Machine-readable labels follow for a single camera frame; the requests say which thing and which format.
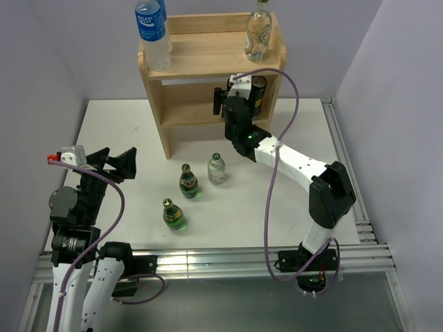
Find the black can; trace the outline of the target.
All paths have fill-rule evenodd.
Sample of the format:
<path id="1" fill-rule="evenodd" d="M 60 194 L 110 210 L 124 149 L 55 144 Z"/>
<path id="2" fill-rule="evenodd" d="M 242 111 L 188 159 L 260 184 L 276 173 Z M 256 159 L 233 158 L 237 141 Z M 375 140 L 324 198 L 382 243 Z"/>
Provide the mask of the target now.
<path id="1" fill-rule="evenodd" d="M 262 100 L 266 91 L 267 80 L 265 76 L 257 75 L 252 77 L 252 90 L 250 97 L 255 98 L 255 117 L 260 114 Z"/>

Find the clear glass bottle green cap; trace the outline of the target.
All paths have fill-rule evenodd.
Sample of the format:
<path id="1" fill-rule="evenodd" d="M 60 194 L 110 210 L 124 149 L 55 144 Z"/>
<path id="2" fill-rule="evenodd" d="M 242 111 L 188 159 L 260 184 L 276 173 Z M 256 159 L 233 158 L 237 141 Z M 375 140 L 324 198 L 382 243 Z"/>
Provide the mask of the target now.
<path id="1" fill-rule="evenodd" d="M 244 52 L 251 62 L 261 62 L 269 48 L 273 21 L 268 3 L 268 0 L 258 0 L 256 9 L 248 16 Z"/>

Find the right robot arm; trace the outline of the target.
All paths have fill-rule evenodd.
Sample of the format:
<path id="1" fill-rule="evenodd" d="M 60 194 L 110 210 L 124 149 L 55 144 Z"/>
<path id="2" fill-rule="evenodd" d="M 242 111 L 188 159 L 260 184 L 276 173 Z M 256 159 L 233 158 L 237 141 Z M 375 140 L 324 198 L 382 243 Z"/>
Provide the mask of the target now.
<path id="1" fill-rule="evenodd" d="M 309 194 L 308 210 L 312 219 L 303 239 L 300 263 L 313 270 L 323 262 L 321 246 L 332 237 L 338 222 L 356 202 L 346 167 L 335 161 L 327 164 L 310 158 L 284 144 L 268 131 L 252 123 L 245 98 L 229 96 L 214 89 L 213 113 L 225 123 L 225 138 L 238 154 L 253 162 L 276 167 Z"/>

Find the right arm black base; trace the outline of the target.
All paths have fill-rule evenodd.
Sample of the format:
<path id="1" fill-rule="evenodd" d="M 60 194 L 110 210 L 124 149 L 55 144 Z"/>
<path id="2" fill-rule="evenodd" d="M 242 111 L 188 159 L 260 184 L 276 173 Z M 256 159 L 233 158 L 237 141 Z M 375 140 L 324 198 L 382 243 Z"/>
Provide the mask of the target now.
<path id="1" fill-rule="evenodd" d="M 297 272 L 312 257 L 313 255 L 303 247 L 299 247 L 297 250 L 280 250 L 274 267 L 281 273 Z M 306 267 L 305 272 L 333 271 L 336 270 L 338 263 L 339 259 L 335 249 L 326 248 Z"/>

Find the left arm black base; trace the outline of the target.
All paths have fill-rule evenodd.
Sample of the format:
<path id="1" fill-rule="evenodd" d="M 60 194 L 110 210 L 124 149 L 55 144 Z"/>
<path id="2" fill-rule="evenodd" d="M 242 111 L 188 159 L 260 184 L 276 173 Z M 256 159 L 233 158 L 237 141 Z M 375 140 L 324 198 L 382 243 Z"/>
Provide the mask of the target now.
<path id="1" fill-rule="evenodd" d="M 154 274 L 156 272 L 158 257 L 156 255 L 135 256 L 132 266 L 125 269 L 123 275 L 117 281 L 112 297 L 133 297 L 138 290 L 139 278 L 133 275 Z"/>

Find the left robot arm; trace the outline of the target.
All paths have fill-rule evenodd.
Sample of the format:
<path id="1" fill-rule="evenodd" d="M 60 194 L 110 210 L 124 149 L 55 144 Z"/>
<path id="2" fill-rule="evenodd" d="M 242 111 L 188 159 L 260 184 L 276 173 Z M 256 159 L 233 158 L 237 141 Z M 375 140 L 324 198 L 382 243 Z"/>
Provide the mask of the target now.
<path id="1" fill-rule="evenodd" d="M 96 227 L 108 187 L 136 177 L 136 148 L 111 157 L 105 147 L 85 154 L 81 145 L 48 156 L 50 165 L 80 175 L 77 187 L 63 186 L 49 198 L 53 229 L 53 296 L 47 331 L 101 331 L 105 309 L 121 277 L 136 272 L 129 243 L 109 241 Z"/>

